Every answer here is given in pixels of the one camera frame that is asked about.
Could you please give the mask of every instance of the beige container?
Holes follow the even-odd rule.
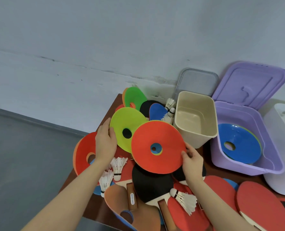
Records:
[[[199,148],[218,135],[214,100],[206,95],[179,93],[173,126],[185,142]]]

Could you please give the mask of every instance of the floor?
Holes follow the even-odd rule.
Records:
[[[0,110],[0,230],[20,230],[57,194],[86,133]],[[82,218],[77,229],[115,230]]]

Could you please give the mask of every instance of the purple lid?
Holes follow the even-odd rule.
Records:
[[[285,69],[253,62],[231,65],[212,98],[260,109],[285,83]]]

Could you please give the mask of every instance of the forearm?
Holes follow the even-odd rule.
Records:
[[[256,230],[203,181],[189,182],[188,185],[217,231]]]
[[[106,167],[105,163],[95,160],[22,230],[75,230]]]

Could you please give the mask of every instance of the brown table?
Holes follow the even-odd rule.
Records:
[[[110,109],[106,113],[105,117],[103,118],[102,122],[100,125],[104,123],[104,121],[112,117],[112,115],[115,112],[115,109],[122,104],[122,95],[119,94],[113,104],[111,105]],[[203,156],[204,158],[204,164],[206,167],[207,175],[216,175],[222,178],[227,178],[230,180],[233,180],[234,182],[240,184],[244,181],[254,181],[257,182],[265,187],[267,187],[269,190],[271,190],[277,197],[283,197],[285,198],[284,195],[278,194],[274,190],[272,190],[266,183],[263,175],[259,176],[248,176],[245,174],[233,172],[230,170],[222,169],[219,167],[216,167],[212,161],[211,161],[211,152],[210,152],[210,143],[207,142],[204,144],[202,147],[197,149],[199,154]],[[61,187],[60,191],[62,191],[68,184],[70,184],[71,181],[73,181],[76,178],[76,173],[74,169],[72,169],[71,173],[69,174],[68,178],[64,182],[63,186]],[[98,221],[102,224],[109,225],[111,227],[114,227],[116,229],[128,231],[131,230],[127,226],[125,226],[118,218],[114,215],[114,213],[108,208],[106,205],[104,199],[99,196],[93,194],[89,200],[89,203],[86,207],[86,210],[83,214],[83,217]]]

